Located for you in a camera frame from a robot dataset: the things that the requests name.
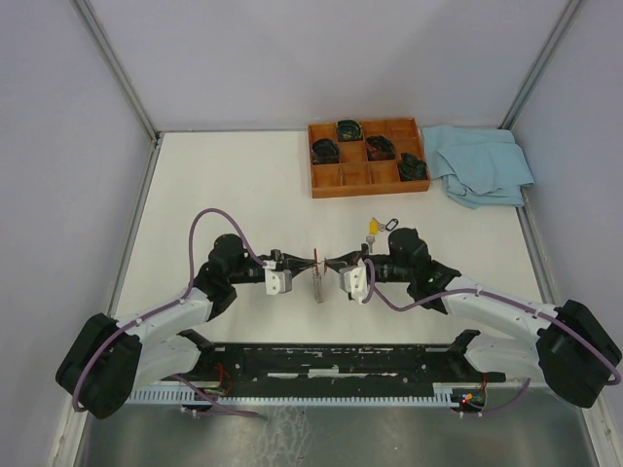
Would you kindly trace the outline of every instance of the table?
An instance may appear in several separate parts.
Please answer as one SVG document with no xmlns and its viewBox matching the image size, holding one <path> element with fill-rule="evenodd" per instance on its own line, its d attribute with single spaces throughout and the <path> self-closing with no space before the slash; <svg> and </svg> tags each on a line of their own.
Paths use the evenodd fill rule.
<svg viewBox="0 0 623 467">
<path fill-rule="evenodd" d="M 439 182 L 426 193 L 312 199 L 308 138 L 304 131 L 167 133 L 131 253 L 117 316 L 147 310 L 175 296 L 188 281 L 188 230 L 206 207 L 229 212 L 258 254 L 278 248 L 311 257 L 340 256 L 365 241 L 372 217 L 397 218 L 415 227 L 434 259 L 488 286 L 539 300 L 531 261 L 515 209 L 467 209 L 450 200 Z M 214 239 L 232 232 L 208 214 L 197 228 L 198 268 Z M 374 244 L 386 253 L 386 233 Z M 406 284 L 379 286 L 395 303 L 411 301 Z M 486 329 L 424 308 L 397 313 L 375 298 L 349 302 L 338 275 L 323 279 L 325 302 L 312 295 L 311 272 L 293 291 L 267 296 L 262 284 L 237 287 L 238 298 L 221 316 L 197 329 L 212 341 L 451 342 L 464 329 Z"/>
</svg>

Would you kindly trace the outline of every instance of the wooden tray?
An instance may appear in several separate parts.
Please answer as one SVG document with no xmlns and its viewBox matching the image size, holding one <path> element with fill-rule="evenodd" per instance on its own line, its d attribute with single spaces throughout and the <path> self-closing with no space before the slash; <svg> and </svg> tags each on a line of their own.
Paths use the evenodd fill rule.
<svg viewBox="0 0 623 467">
<path fill-rule="evenodd" d="M 398 164 L 401 153 L 411 153 L 425 161 L 420 134 L 414 119 L 360 121 L 363 141 L 338 142 L 336 124 L 309 125 L 311 197 L 340 198 L 390 193 L 425 192 L 430 187 L 430 174 L 426 180 L 401 182 Z M 368 161 L 365 139 L 382 135 L 395 148 L 393 161 Z M 312 164 L 312 144 L 329 138 L 340 148 L 340 163 Z"/>
</svg>

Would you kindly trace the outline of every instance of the gray floor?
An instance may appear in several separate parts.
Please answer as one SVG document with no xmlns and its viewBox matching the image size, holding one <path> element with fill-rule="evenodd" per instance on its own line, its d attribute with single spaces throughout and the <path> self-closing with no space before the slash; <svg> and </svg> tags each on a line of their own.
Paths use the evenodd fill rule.
<svg viewBox="0 0 623 467">
<path fill-rule="evenodd" d="M 512 397 L 490 389 L 494 406 Z M 81 467 L 596 466 L 579 411 L 532 390 L 507 413 L 449 409 L 246 408 L 266 419 L 193 419 L 173 407 L 124 406 L 90 419 Z"/>
</svg>

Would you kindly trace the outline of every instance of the blue towel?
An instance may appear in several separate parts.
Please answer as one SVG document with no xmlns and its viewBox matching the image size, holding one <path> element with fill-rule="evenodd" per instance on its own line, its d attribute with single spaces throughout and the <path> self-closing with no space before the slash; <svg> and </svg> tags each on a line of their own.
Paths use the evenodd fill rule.
<svg viewBox="0 0 623 467">
<path fill-rule="evenodd" d="M 422 135 L 430 176 L 443 179 L 448 197 L 473 209 L 524 205 L 521 187 L 534 180 L 510 131 L 441 125 Z"/>
</svg>

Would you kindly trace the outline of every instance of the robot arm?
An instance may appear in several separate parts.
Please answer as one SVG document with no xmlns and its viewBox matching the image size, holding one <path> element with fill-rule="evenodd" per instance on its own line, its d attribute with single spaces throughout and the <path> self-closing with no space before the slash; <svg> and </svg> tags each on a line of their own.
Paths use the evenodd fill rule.
<svg viewBox="0 0 623 467">
<path fill-rule="evenodd" d="M 73 394 L 91 358 L 125 327 L 97 359 L 80 390 L 80 403 L 97 418 L 115 412 L 132 391 L 146 384 L 210 365 L 213 346 L 187 330 L 222 314 L 236 299 L 233 285 L 265 282 L 267 294 L 282 294 L 292 290 L 293 277 L 315 265 L 315 260 L 278 250 L 260 259 L 265 266 L 245 254 L 237 235 L 221 235 L 186 298 L 177 295 L 160 306 L 166 307 L 166 312 L 144 321 L 144 312 L 119 321 L 102 313 L 89 319 L 56 372 L 56 382 Z"/>
<path fill-rule="evenodd" d="M 475 370 L 544 379 L 554 392 L 576 406 L 594 404 L 611 371 L 552 321 L 569 327 L 616 366 L 621 352 L 586 306 L 573 301 L 564 306 L 532 303 L 484 287 L 432 260 L 415 229 L 392 232 L 388 243 L 389 255 L 368 255 L 367 245 L 362 244 L 359 251 L 327 260 L 327 267 L 340 274 L 341 287 L 352 299 L 360 303 L 369 300 L 372 273 L 375 283 L 408 283 L 407 293 L 416 303 L 436 295 L 437 299 L 422 306 L 473 319 L 509 336 L 504 339 L 479 331 L 464 332 L 461 337 L 468 339 L 464 356 Z M 364 261 L 372 264 L 370 273 Z M 403 311 L 414 305 L 392 307 Z"/>
</svg>

